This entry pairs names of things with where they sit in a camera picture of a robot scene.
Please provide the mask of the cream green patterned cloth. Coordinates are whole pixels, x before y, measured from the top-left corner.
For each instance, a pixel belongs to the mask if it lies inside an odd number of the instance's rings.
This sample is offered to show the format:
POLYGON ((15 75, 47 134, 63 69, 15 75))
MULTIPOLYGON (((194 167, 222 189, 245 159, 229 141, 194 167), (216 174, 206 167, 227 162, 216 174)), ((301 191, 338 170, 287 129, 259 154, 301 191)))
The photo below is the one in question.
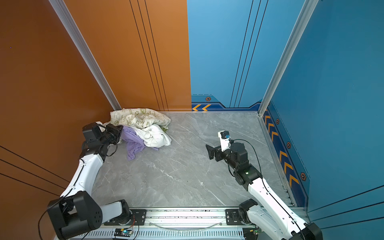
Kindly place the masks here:
POLYGON ((135 127, 138 129, 145 129, 152 125, 158 125, 162 129, 168 129, 171 119, 152 109, 122 109, 110 112, 110 121, 104 123, 112 124, 114 126, 124 125, 128 127, 135 127))

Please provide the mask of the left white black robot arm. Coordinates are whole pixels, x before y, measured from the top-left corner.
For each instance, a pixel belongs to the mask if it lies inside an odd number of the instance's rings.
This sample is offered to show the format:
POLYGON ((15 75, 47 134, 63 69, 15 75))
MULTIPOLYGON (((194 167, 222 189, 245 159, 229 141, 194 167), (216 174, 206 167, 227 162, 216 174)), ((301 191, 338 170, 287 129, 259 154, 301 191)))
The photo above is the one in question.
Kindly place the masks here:
POLYGON ((92 198, 92 188, 109 147, 120 141, 124 127, 91 123, 83 127, 85 141, 78 168, 57 200, 50 201, 47 213, 60 240, 68 240, 113 221, 129 223, 132 212, 125 200, 100 206, 92 198))

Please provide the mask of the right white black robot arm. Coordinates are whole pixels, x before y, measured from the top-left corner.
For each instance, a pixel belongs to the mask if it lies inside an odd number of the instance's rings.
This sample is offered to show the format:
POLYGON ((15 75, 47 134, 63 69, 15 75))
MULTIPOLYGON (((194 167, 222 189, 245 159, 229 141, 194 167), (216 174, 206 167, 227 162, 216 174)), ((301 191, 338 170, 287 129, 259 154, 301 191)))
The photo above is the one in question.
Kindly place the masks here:
POLYGON ((323 239, 321 229, 290 209, 250 164, 244 144, 230 143, 226 149, 206 145, 206 149, 209 159, 225 161, 237 183, 255 198, 239 205, 239 215, 245 224, 260 227, 273 240, 323 239))

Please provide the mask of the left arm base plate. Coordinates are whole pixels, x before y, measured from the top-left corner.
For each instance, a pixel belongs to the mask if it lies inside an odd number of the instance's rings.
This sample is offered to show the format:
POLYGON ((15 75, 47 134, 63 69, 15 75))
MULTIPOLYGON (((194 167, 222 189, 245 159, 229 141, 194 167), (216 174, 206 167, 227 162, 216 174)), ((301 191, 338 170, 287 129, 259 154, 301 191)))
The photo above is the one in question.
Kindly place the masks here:
POLYGON ((146 209, 130 210, 129 217, 115 218, 104 223, 104 226, 143 226, 146 221, 146 209))

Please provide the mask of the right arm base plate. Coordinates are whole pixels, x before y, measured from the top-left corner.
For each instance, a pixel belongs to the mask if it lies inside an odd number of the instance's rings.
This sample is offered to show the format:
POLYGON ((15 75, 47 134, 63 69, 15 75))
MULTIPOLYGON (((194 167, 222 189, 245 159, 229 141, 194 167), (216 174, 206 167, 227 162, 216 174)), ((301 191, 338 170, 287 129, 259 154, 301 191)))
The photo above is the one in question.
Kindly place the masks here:
POLYGON ((226 209, 225 215, 226 215, 226 224, 228 226, 239 226, 239 225, 245 226, 246 225, 246 223, 244 222, 244 219, 240 214, 239 209, 226 209))

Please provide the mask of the purple cloth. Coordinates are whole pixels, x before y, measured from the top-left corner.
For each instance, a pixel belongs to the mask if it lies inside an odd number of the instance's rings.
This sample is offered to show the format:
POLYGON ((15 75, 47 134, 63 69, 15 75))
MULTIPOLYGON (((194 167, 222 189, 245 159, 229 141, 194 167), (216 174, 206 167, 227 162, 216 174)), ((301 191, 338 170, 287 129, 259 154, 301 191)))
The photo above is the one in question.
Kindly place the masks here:
POLYGON ((144 148, 154 148, 157 150, 160 145, 150 133, 149 128, 138 129, 134 127, 124 126, 121 140, 126 143, 127 160, 131 161, 136 157, 138 152, 144 148))

